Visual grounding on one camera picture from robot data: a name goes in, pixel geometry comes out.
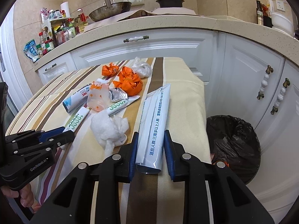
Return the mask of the person's left hand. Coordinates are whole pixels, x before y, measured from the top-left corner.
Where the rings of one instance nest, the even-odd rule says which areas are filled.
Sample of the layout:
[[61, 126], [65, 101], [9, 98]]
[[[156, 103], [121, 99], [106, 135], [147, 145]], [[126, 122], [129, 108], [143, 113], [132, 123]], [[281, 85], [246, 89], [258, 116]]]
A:
[[41, 205], [34, 199], [31, 184], [27, 184], [20, 191], [13, 191], [7, 186], [1, 187], [2, 193], [9, 198], [20, 197], [20, 203], [23, 207], [31, 207], [34, 212], [37, 212]]

